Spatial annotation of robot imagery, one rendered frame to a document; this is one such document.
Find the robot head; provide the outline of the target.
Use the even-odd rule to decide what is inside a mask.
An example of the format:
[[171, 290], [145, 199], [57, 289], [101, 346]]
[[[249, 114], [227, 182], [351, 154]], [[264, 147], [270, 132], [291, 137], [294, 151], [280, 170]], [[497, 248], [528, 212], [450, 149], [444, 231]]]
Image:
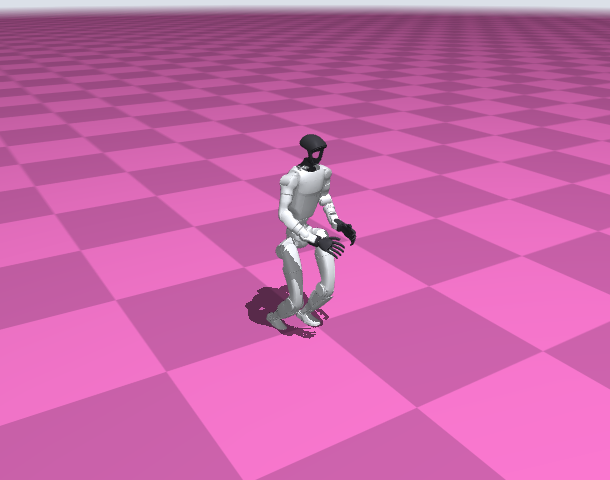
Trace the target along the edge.
[[[297, 165], [296, 167], [300, 166], [300, 168], [302, 168], [305, 165], [309, 168], [302, 168], [303, 170], [308, 172], [314, 172], [316, 170], [316, 167], [313, 167], [313, 165], [317, 165], [321, 161], [323, 151], [327, 147], [327, 144], [319, 136], [314, 134], [308, 134], [300, 140], [300, 145], [308, 151], [308, 157], [304, 158], [303, 162]], [[312, 154], [318, 151], [320, 151], [318, 158], [313, 158]]]

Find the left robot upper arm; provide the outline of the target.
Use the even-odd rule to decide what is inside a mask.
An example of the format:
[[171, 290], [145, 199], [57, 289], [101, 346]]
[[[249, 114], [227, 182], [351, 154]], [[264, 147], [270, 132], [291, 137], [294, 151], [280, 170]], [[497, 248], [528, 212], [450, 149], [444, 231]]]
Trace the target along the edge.
[[332, 171], [330, 168], [324, 166], [324, 165], [320, 165], [324, 171], [325, 171], [325, 178], [324, 178], [324, 183], [323, 183], [323, 188], [321, 190], [321, 194], [319, 197], [319, 205], [320, 206], [325, 206], [328, 203], [331, 203], [331, 198], [329, 195], [329, 189], [330, 189], [330, 177], [332, 175]]

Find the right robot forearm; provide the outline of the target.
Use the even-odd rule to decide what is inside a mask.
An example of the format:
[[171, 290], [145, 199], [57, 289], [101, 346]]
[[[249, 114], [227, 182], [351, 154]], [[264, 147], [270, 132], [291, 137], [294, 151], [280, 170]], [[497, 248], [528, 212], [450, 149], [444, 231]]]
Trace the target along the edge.
[[311, 234], [309, 230], [304, 229], [298, 220], [296, 220], [289, 211], [281, 213], [281, 219], [290, 232], [299, 236], [301, 241], [315, 243], [316, 235]]

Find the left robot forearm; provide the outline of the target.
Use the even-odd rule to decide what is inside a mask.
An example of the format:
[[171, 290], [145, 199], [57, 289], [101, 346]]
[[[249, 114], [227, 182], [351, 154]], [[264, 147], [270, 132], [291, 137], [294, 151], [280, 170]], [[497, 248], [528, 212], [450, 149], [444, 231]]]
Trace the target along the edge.
[[[330, 194], [329, 194], [329, 195], [330, 195]], [[331, 198], [331, 196], [330, 196], [330, 198]], [[335, 207], [334, 207], [334, 204], [333, 204], [332, 198], [331, 198], [331, 203], [326, 204], [326, 205], [323, 207], [323, 210], [324, 210], [324, 213], [326, 214], [326, 217], [327, 217], [327, 219], [328, 219], [329, 224], [331, 225], [331, 227], [332, 227], [333, 229], [337, 230], [337, 225], [338, 225], [338, 224], [334, 222], [334, 219], [339, 219], [339, 218], [338, 218], [338, 215], [337, 215], [337, 213], [336, 213], [336, 211], [335, 211]], [[340, 220], [340, 219], [339, 219], [339, 220]]]

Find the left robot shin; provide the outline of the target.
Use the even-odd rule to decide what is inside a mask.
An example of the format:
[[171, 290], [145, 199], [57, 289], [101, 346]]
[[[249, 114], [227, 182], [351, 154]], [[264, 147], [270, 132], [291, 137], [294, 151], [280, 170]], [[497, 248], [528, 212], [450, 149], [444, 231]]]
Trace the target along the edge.
[[[333, 292], [334, 292], [334, 290], [333, 290]], [[313, 290], [311, 295], [308, 298], [308, 302], [302, 308], [300, 313], [302, 315], [304, 314], [304, 312], [305, 312], [305, 314], [312, 313], [316, 309], [318, 309], [318, 308], [322, 307], [324, 304], [326, 304], [332, 297], [333, 296], [331, 296], [331, 297], [329, 296], [329, 297], [325, 297], [325, 298], [320, 297], [318, 295], [318, 293], [316, 292], [316, 290]]]

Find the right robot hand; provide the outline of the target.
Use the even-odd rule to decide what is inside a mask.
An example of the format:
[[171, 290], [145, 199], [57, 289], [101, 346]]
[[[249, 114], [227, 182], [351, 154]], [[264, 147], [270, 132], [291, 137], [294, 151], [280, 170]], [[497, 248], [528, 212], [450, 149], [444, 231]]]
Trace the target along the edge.
[[[316, 236], [317, 236], [317, 238], [315, 240], [315, 243], [308, 242], [308, 244], [310, 244], [312, 246], [315, 246], [315, 247], [319, 246], [323, 251], [328, 252], [329, 254], [333, 255], [336, 259], [338, 259], [338, 257], [333, 252], [331, 252], [329, 250], [332, 250], [332, 251], [336, 252], [339, 256], [341, 256], [341, 253], [338, 252], [336, 249], [338, 249], [342, 253], [344, 253], [344, 251], [340, 247], [338, 247], [336, 245], [339, 245], [339, 246], [341, 246], [343, 248], [345, 248], [345, 246], [343, 244], [339, 243], [339, 242], [333, 241], [333, 240], [340, 241], [341, 240], [340, 238], [338, 238], [338, 237], [328, 237], [328, 238], [324, 237], [324, 238], [321, 238], [321, 236], [318, 236], [318, 235], [316, 235]], [[336, 244], [336, 245], [334, 245], [334, 244]], [[334, 247], [336, 249], [334, 249], [332, 247]]]

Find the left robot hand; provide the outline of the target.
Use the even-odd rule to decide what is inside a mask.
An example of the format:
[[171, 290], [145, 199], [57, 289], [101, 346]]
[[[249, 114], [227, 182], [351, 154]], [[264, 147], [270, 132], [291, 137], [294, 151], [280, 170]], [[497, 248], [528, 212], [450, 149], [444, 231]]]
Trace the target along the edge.
[[356, 239], [356, 231], [352, 229], [352, 225], [351, 224], [346, 224], [343, 221], [339, 220], [339, 219], [334, 219], [334, 222], [337, 223], [337, 231], [340, 232], [342, 231], [343, 234], [350, 239], [351, 244], [350, 246], [352, 246], [355, 242]]

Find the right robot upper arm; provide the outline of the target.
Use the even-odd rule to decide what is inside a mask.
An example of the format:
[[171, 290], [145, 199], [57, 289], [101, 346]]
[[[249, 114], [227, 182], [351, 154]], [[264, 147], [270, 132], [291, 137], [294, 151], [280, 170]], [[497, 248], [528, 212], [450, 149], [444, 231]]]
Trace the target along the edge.
[[292, 203], [293, 191], [297, 187], [297, 185], [298, 185], [298, 174], [295, 172], [288, 173], [288, 174], [282, 176], [280, 179], [280, 188], [281, 188], [280, 194], [281, 195], [280, 195], [280, 202], [279, 202], [278, 217], [281, 222], [283, 222], [281, 219], [281, 213], [284, 211], [289, 211], [288, 207]]

